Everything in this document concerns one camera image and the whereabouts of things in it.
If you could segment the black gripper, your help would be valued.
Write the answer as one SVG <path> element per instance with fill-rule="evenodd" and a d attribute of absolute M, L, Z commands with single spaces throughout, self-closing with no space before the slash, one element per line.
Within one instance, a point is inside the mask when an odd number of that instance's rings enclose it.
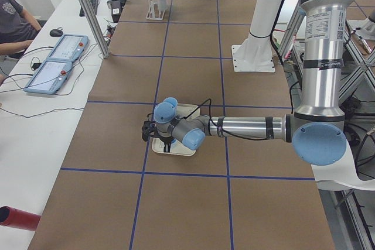
<path fill-rule="evenodd" d="M 173 142 L 175 138 L 172 137 L 170 134 L 158 133 L 158 135 L 159 135 L 159 139 L 164 143 L 163 152 L 169 153 L 171 151 L 171 143 Z"/>

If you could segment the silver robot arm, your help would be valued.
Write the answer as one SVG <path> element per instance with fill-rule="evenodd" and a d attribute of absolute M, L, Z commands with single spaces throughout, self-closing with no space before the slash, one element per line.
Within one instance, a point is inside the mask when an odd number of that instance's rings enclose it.
<path fill-rule="evenodd" d="M 302 100 L 292 115 L 277 117 L 183 117 L 169 97 L 154 109 L 151 126 L 142 137 L 158 138 L 196 150 L 207 136 L 233 136 L 251 141 L 282 139 L 304 161 L 325 166 L 338 162 L 347 150 L 345 115 L 339 108 L 339 80 L 347 7 L 354 0 L 300 0 L 306 15 Z"/>

